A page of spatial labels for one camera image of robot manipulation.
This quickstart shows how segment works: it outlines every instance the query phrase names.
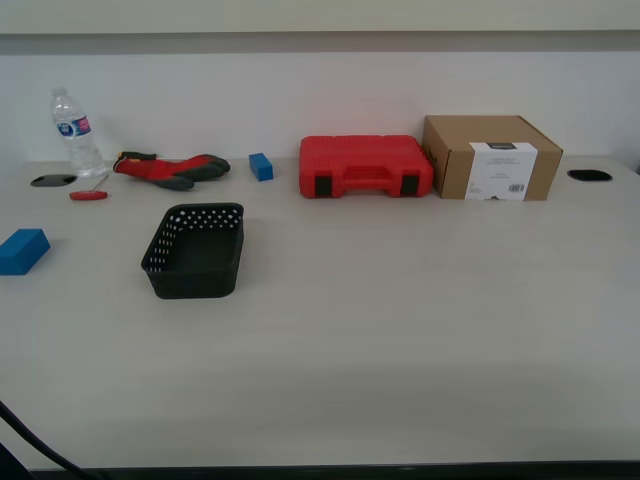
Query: black plastic basket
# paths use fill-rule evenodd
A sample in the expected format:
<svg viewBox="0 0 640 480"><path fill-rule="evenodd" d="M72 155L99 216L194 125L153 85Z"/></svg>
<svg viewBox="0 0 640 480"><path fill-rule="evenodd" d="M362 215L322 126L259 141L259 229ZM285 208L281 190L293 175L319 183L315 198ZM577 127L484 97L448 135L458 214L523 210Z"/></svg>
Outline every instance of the black plastic basket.
<svg viewBox="0 0 640 480"><path fill-rule="evenodd" d="M212 298L233 292L244 208L237 203L176 205L162 219L142 268L160 298Z"/></svg>

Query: cardboard box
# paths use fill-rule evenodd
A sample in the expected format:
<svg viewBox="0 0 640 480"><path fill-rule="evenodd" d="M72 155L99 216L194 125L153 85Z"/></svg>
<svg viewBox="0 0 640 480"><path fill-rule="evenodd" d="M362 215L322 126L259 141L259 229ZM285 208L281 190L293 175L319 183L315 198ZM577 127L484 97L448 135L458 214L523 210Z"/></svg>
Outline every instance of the cardboard box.
<svg viewBox="0 0 640 480"><path fill-rule="evenodd" d="M546 200L562 158L519 116L430 115L422 146L442 198Z"/></svg>

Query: cable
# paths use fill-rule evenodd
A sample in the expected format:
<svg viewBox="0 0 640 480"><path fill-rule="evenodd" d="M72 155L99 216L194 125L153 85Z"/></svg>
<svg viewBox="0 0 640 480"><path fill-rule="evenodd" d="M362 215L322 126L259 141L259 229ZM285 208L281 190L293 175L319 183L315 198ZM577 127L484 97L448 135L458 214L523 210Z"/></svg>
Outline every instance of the cable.
<svg viewBox="0 0 640 480"><path fill-rule="evenodd" d="M29 430L26 425L22 423L20 419L16 417L13 412L9 410L7 406L2 402L0 402L0 418L7 422L7 424L11 428L13 428L15 432L20 435L29 445L38 450L52 462L57 463L62 468L70 473L73 473L76 477L81 478L82 480L98 480L93 475L89 475L80 467L74 465L69 460L62 457L61 455L58 455L51 448L49 448L46 443L36 437L35 434L31 430Z"/></svg>

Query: red toolbox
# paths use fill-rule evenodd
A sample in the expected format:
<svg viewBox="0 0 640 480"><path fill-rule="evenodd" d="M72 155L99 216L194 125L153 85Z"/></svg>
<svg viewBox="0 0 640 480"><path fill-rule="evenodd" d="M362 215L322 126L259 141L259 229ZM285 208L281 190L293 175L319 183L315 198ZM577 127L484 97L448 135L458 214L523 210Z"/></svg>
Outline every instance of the red toolbox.
<svg viewBox="0 0 640 480"><path fill-rule="evenodd" d="M432 183L431 163L408 135L307 137L300 146L300 193L307 198L363 189L421 197Z"/></svg>

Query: red screwdriver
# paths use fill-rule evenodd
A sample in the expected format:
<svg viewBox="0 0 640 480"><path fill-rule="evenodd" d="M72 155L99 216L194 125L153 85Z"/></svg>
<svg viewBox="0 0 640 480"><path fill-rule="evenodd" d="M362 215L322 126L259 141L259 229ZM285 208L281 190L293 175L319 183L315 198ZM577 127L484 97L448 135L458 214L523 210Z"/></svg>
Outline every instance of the red screwdriver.
<svg viewBox="0 0 640 480"><path fill-rule="evenodd" d="M107 174L102 180L100 180L98 184L95 187L93 187L93 189L83 190L81 192L71 192L69 194L69 197L71 197L71 200L79 200L79 201L102 200L104 198L107 198L109 196L107 192L98 190L100 185L102 185L104 182L107 181L107 178L109 178L109 174Z"/></svg>

